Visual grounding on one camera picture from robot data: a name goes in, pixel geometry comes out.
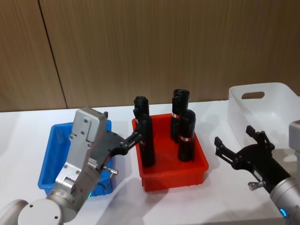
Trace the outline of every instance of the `blue indicator light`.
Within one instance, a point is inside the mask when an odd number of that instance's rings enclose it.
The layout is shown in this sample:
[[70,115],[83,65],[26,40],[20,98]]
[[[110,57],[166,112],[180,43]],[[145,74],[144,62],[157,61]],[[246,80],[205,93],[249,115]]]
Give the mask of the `blue indicator light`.
[[284,217],[284,218],[286,218],[286,211],[284,210],[284,209],[280,209],[279,210],[280,211],[280,213],[282,214],[282,216]]

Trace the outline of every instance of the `blue plastic bin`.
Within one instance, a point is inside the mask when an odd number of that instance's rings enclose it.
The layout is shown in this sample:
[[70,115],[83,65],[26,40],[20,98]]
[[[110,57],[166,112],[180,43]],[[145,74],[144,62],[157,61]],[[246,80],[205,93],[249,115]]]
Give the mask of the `blue plastic bin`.
[[[55,185],[55,179],[66,162],[71,144],[69,136],[72,133],[72,125],[73,123],[64,123],[54,125],[51,128],[42,170],[37,184],[47,195],[52,191]],[[112,130],[112,122],[110,120],[106,122],[106,130]],[[114,159],[112,158],[107,165],[110,168],[114,168]],[[105,187],[109,183],[109,176],[110,174],[107,171],[101,173],[99,183],[90,196],[107,195],[113,191],[112,183],[110,183],[109,187],[105,190]]]

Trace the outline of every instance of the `bin handle hole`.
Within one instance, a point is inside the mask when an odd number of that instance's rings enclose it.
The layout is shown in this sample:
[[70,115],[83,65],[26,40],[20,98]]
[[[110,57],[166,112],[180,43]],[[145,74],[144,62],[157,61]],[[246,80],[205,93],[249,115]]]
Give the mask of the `bin handle hole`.
[[263,91],[249,92],[242,95],[242,99],[260,99],[264,97]]

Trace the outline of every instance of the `white plastic bin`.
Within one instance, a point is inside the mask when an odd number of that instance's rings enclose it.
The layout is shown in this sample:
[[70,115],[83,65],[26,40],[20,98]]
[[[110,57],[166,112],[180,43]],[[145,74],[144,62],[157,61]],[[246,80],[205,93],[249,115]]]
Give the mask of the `white plastic bin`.
[[[262,98],[242,99],[244,94],[263,92]],[[289,124],[300,120],[300,99],[283,83],[260,83],[229,89],[228,123],[241,147],[255,143],[246,134],[251,125],[265,131],[275,145],[273,157],[292,175],[296,172],[296,157],[288,145]]]

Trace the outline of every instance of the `metal screw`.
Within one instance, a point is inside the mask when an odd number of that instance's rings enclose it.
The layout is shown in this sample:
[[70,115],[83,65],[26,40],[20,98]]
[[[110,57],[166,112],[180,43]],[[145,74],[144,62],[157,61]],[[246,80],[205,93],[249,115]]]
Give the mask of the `metal screw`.
[[106,165],[103,166],[103,170],[110,172],[112,175],[118,175],[118,172],[119,172],[119,171],[117,171],[117,170],[114,170],[114,169],[112,169],[112,168],[106,166]]
[[250,191],[254,191],[254,190],[258,189],[258,188],[262,188],[264,185],[265,185],[265,182],[264,182],[264,181],[260,181],[260,182],[249,182],[249,183],[248,183],[248,186],[249,186]]

